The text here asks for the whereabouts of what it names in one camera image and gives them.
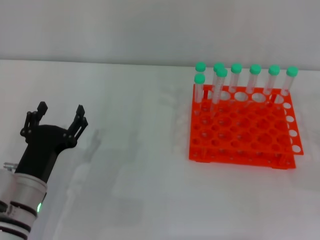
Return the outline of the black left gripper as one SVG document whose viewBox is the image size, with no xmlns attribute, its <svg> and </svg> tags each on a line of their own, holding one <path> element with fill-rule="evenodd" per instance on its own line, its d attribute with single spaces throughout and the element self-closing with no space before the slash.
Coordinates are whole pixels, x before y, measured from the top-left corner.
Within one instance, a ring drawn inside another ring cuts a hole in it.
<svg viewBox="0 0 320 240">
<path fill-rule="evenodd" d="M 73 122 L 66 130 L 55 125 L 39 125 L 48 106 L 41 101 L 36 111 L 28 111 L 20 135 L 25 137 L 27 148 L 15 170 L 47 183 L 59 154 L 74 148 L 88 126 L 83 105 L 78 105 Z"/>
</svg>

